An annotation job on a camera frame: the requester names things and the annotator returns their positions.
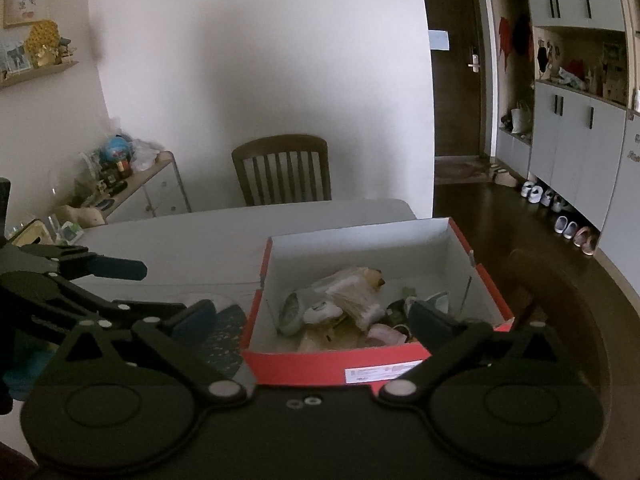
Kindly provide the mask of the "black snack bag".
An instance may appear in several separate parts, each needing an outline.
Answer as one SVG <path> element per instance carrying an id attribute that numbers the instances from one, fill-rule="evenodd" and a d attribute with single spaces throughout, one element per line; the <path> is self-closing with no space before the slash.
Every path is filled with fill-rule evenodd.
<path id="1" fill-rule="evenodd" d="M 409 327 L 408 313 L 413 304 L 412 298 L 396 300 L 385 309 L 382 323 L 395 328 L 397 326 Z"/>

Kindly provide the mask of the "bag of cotton swabs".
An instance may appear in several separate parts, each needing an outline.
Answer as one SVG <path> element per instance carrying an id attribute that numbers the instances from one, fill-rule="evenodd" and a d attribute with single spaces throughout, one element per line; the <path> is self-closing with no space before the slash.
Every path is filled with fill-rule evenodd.
<path id="1" fill-rule="evenodd" d="M 311 284 L 311 289 L 342 308 L 356 326 L 366 332 L 385 314 L 385 308 L 378 299 L 384 285 L 380 270 L 360 266 L 320 278 Z"/>

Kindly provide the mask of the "orange sponge pad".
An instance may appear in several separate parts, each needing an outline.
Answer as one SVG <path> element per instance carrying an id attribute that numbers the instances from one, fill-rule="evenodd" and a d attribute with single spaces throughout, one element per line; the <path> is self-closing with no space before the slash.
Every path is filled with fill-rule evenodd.
<path id="1" fill-rule="evenodd" d="M 356 328 L 322 330 L 318 327 L 309 327 L 304 331 L 297 351 L 299 353 L 317 353 L 352 350 L 358 347 L 359 339 L 360 331 Z"/>

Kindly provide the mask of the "white sideboard cabinet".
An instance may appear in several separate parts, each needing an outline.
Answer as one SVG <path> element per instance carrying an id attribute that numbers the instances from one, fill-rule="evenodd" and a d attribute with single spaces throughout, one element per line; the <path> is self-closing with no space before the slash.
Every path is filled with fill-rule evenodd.
<path id="1" fill-rule="evenodd" d="M 162 151 L 154 165 L 125 180 L 126 188 L 106 196 L 98 213 L 104 223 L 188 214 L 192 211 L 174 154 Z"/>

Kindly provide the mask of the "blue globe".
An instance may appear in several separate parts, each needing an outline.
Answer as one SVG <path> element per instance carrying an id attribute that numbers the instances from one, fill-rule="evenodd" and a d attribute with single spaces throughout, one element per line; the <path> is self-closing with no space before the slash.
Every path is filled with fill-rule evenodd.
<path id="1" fill-rule="evenodd" d="M 111 136 L 100 148 L 100 157 L 104 164 L 128 162 L 131 154 L 131 144 L 123 136 Z"/>

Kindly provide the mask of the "red cardboard shoe box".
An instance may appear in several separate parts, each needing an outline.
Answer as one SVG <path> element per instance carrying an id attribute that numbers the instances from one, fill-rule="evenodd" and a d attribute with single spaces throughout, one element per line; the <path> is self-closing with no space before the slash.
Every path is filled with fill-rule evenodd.
<path id="1" fill-rule="evenodd" d="M 412 300 L 456 321 L 510 330 L 513 314 L 454 220 L 275 236 L 241 342 L 258 382 L 381 385 L 430 355 Z"/>

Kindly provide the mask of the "dark wooden chair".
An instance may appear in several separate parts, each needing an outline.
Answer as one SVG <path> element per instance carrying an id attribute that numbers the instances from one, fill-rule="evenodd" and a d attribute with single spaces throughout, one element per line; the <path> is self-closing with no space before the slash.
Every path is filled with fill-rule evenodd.
<path id="1" fill-rule="evenodd" d="M 329 147 L 311 134 L 280 134 L 231 153 L 247 207 L 332 200 Z"/>

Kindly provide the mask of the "dark entrance door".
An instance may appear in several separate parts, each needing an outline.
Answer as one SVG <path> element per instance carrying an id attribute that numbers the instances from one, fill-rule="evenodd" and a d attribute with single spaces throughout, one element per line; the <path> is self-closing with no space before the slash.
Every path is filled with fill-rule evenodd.
<path id="1" fill-rule="evenodd" d="M 487 118 L 486 0 L 424 0 L 432 57 L 435 155 L 478 157 Z"/>

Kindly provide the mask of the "wall shelf with decor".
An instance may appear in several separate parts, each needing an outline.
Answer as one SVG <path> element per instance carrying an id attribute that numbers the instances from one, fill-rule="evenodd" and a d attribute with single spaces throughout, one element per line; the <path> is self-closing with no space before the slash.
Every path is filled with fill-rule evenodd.
<path id="1" fill-rule="evenodd" d="M 75 66 L 72 40 L 60 33 L 50 0 L 2 0 L 1 88 Z"/>

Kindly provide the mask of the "white wall cabinets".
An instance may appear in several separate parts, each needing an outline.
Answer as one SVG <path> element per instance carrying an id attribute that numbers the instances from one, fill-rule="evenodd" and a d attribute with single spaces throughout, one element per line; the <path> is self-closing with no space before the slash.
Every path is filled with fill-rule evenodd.
<path id="1" fill-rule="evenodd" d="M 523 144 L 525 197 L 593 256 L 620 173 L 639 55 L 631 0 L 491 0 L 498 139 Z"/>

